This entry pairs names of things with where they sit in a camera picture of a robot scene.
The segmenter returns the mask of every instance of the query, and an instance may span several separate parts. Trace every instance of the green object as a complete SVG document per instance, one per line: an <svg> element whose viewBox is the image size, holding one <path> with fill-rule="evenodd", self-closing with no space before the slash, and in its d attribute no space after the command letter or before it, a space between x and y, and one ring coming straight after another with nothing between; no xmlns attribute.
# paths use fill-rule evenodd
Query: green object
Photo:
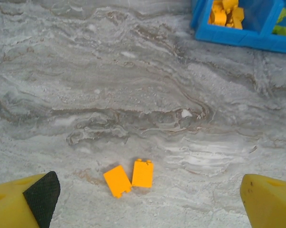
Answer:
<svg viewBox="0 0 286 228"><path fill-rule="evenodd" d="M286 27L275 25L272 33L281 36L286 36Z"/></svg>
<svg viewBox="0 0 286 228"><path fill-rule="evenodd" d="M284 18L286 17L286 8L283 8L280 12L280 15L278 17L278 21L276 24L280 23Z"/></svg>

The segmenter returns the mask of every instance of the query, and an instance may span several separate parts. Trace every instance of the marble surface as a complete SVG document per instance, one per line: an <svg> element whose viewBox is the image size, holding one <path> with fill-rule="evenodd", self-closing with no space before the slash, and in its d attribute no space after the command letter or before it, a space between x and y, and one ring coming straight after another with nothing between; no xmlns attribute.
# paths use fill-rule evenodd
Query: marble surface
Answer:
<svg viewBox="0 0 286 228"><path fill-rule="evenodd" d="M51 228L249 228L286 180L286 55L193 39L185 0L0 0L0 183L54 170ZM115 199L103 173L154 163Z"/></svg>

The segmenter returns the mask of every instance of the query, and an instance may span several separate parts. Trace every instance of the blue container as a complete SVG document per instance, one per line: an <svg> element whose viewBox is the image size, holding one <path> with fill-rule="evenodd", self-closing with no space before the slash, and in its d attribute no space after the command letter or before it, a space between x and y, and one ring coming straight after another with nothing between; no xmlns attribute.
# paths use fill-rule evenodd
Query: blue container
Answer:
<svg viewBox="0 0 286 228"><path fill-rule="evenodd" d="M243 30L208 24L212 4L213 0L192 0L191 27L197 40L286 53L286 36L272 34L286 0L239 0ZM279 25L286 26L286 17Z"/></svg>

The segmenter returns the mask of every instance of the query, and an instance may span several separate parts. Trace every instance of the black rubber pad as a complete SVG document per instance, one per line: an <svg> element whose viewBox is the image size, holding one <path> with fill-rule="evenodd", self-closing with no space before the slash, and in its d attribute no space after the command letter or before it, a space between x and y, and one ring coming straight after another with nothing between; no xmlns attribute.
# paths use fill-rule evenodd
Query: black rubber pad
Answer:
<svg viewBox="0 0 286 228"><path fill-rule="evenodd" d="M39 228L50 227L60 192L61 187L54 171L47 173L23 192Z"/></svg>

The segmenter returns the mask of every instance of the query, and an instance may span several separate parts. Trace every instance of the blue plastic bin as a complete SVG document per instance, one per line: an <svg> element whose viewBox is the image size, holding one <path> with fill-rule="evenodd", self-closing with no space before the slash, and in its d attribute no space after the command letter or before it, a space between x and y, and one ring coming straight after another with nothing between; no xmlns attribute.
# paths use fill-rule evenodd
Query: blue plastic bin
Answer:
<svg viewBox="0 0 286 228"><path fill-rule="evenodd" d="M192 0L191 27L197 40L286 53L286 36L272 34L286 0L239 0L243 30L208 24L212 4L213 0ZM286 26L286 18L279 25Z"/></svg>

